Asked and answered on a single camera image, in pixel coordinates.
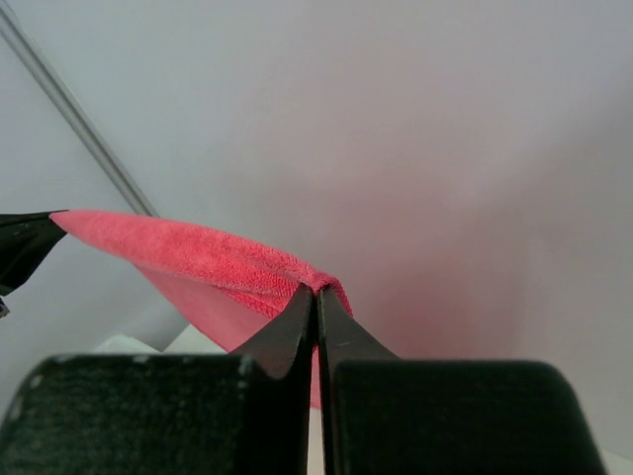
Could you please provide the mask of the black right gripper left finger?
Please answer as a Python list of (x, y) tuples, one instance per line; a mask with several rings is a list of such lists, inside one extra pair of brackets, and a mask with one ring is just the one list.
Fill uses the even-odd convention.
[(63, 354), (36, 366), (1, 426), (5, 474), (303, 474), (315, 297), (235, 351)]

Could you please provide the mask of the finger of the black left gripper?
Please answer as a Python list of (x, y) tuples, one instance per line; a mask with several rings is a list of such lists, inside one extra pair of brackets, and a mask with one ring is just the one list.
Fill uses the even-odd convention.
[(24, 285), (66, 236), (51, 212), (1, 215), (1, 296)]

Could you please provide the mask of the pink microfiber towel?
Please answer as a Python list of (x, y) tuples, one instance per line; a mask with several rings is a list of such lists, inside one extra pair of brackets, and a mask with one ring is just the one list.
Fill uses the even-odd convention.
[(257, 359), (249, 341), (300, 286), (335, 292), (340, 281), (297, 256), (246, 237), (148, 216), (74, 210), (51, 219), (74, 238), (133, 265), (200, 333), (228, 353)]

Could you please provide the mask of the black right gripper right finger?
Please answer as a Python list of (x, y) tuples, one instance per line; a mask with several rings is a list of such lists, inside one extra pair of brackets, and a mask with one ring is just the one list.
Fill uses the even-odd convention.
[(601, 474), (575, 391), (525, 360), (406, 360), (316, 298), (329, 474)]

